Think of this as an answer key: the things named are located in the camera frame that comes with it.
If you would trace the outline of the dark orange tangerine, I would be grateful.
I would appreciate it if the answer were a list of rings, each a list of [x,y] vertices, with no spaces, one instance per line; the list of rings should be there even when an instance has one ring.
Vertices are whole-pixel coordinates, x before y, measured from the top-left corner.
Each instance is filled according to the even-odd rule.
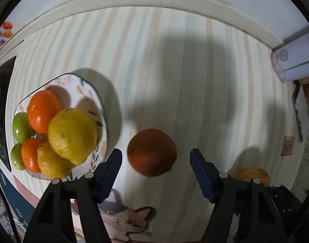
[[[173,140],[164,132],[148,128],[138,132],[129,142],[127,157],[131,167],[146,177],[167,173],[177,158]]]

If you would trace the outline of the green apple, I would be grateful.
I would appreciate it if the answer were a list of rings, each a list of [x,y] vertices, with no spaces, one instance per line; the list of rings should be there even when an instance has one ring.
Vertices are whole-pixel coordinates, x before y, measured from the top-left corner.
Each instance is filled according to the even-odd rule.
[[[12,131],[15,140],[20,144],[32,137],[33,130],[29,124],[27,113],[19,112],[14,116]]]
[[[18,143],[13,146],[11,153],[10,153],[10,158],[11,158],[13,166],[16,169],[20,171],[23,171],[26,169],[26,166],[21,156],[21,144]]]

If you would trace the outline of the red apple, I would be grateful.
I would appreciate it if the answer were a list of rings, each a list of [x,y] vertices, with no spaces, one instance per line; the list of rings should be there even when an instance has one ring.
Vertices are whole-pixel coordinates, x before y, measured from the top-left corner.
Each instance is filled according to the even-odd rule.
[[[236,180],[249,182],[253,178],[259,178],[265,187],[270,185],[269,174],[262,168],[257,166],[241,169],[233,176]]]

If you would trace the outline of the bright orange tangerine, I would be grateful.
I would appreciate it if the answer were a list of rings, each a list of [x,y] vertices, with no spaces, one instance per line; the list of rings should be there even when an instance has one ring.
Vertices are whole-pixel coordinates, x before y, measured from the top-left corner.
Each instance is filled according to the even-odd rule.
[[[33,95],[28,106],[28,119],[32,129],[46,134],[53,117],[62,110],[59,98],[50,90],[42,90]]]

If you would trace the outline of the small yellow lemon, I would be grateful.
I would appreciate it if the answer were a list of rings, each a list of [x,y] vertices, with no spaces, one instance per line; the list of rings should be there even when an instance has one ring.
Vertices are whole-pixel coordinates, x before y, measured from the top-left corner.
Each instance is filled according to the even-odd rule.
[[[37,162],[43,175],[50,180],[65,179],[73,168],[73,164],[59,156],[49,142],[42,143],[37,148]]]

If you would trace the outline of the floral white plate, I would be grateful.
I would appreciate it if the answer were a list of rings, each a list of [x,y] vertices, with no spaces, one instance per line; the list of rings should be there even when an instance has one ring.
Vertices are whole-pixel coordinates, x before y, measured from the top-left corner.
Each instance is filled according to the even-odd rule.
[[[39,179],[74,180],[93,172],[106,158],[107,125],[97,91],[67,73],[41,86],[16,107],[15,144],[27,173]]]

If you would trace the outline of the blue cabinet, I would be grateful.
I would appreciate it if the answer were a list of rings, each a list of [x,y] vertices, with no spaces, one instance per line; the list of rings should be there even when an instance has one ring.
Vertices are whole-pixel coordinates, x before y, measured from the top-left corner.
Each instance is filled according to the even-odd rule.
[[[30,223],[35,208],[16,190],[1,169],[0,186],[6,196],[10,208],[26,229]]]

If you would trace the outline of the colourful fruit wall sticker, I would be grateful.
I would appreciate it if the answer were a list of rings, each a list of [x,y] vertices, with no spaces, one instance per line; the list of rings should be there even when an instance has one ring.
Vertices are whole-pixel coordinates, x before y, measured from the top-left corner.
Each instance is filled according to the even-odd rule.
[[[10,40],[13,36],[13,24],[11,22],[4,22],[0,27],[0,51],[4,45]]]

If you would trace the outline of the black gas stove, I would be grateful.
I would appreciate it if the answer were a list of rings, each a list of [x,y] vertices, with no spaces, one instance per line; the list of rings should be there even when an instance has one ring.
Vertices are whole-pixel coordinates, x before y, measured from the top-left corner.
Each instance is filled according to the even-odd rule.
[[[5,107],[15,59],[14,56],[0,66],[0,159],[9,171],[11,166],[5,134]]]

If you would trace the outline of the green apple on plate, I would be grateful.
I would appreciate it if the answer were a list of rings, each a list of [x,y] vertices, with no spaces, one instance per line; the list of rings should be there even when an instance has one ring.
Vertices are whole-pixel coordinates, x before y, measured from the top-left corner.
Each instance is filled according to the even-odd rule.
[[[32,137],[33,130],[29,124],[27,113],[19,112],[14,116],[12,131],[15,140],[20,144]]]

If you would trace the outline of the brown label tag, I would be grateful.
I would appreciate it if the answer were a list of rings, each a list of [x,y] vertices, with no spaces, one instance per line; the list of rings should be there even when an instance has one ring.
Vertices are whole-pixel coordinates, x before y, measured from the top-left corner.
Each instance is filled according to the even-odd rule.
[[[281,156],[290,156],[294,146],[294,137],[285,136],[281,150]]]

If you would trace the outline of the striped cat table mat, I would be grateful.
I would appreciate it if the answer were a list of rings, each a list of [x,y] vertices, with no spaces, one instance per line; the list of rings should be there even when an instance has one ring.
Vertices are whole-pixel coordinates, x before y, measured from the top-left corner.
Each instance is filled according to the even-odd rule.
[[[258,166],[275,186],[293,186],[303,153],[291,96],[270,62],[271,49],[222,22],[165,8],[123,7],[78,14],[19,45],[7,99],[17,104],[49,80],[72,72],[97,89],[108,147],[126,152],[131,138],[156,128],[176,144],[172,169],[145,177],[123,161],[115,189],[123,203],[152,206],[154,242],[199,240],[212,212],[189,163],[201,150],[221,171]],[[281,156],[285,136],[294,137]]]

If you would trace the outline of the large yellow lemon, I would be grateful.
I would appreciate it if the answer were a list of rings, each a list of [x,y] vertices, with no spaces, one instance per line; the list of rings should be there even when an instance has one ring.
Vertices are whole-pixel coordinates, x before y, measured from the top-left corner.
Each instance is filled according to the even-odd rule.
[[[89,114],[76,108],[61,110],[48,126],[52,149],[74,166],[83,164],[98,142],[97,123]]]

